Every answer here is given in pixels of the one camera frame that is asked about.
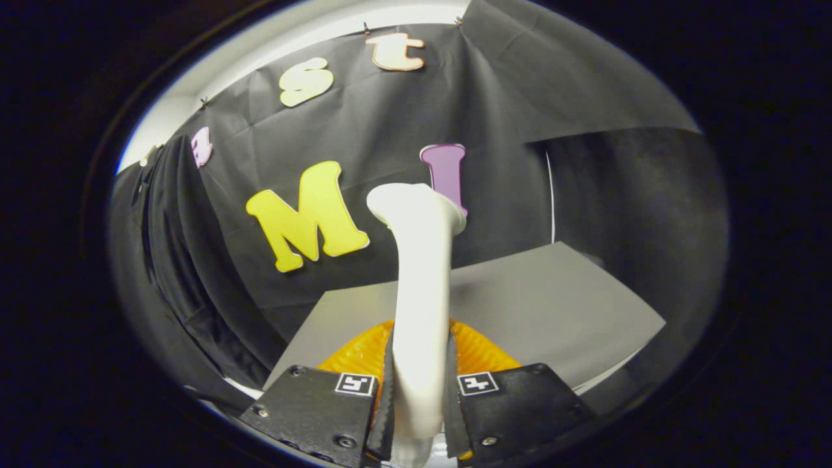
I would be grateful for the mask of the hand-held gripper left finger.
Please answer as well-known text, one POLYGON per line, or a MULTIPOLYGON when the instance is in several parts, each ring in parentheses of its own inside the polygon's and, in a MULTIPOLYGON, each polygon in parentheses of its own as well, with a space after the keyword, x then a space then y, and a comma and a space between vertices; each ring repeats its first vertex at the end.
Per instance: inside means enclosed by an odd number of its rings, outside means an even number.
POLYGON ((240 418, 285 451, 318 464, 378 467, 392 453, 393 322, 383 322, 318 367, 291 365, 240 418))

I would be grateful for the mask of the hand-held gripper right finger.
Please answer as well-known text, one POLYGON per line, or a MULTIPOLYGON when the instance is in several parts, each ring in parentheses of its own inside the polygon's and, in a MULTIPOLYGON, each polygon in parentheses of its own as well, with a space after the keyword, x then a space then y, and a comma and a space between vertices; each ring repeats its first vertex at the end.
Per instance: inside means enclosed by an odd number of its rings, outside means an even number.
POLYGON ((549 365, 520 364, 452 320, 445 430, 458 465, 535 465, 580 439, 595 412, 549 365))

